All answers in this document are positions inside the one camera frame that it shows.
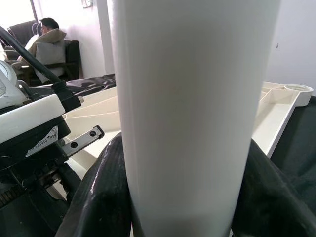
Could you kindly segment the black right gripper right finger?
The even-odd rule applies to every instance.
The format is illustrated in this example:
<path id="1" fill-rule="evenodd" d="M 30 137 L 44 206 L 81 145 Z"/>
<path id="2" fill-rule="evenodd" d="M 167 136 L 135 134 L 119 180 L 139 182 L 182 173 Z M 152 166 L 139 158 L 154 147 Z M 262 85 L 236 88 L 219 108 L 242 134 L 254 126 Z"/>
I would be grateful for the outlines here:
<path id="1" fill-rule="evenodd" d="M 235 237 L 314 237 L 316 216 L 251 140 L 232 232 Z"/>

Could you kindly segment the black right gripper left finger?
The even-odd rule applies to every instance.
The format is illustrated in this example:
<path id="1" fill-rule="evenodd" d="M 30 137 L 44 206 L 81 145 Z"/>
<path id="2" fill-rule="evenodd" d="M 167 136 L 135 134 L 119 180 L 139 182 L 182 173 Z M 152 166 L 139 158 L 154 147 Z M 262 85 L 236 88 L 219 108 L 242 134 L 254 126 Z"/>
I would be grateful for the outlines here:
<path id="1" fill-rule="evenodd" d="M 131 227 L 131 197 L 118 133 L 86 172 L 55 235 L 128 237 Z"/>

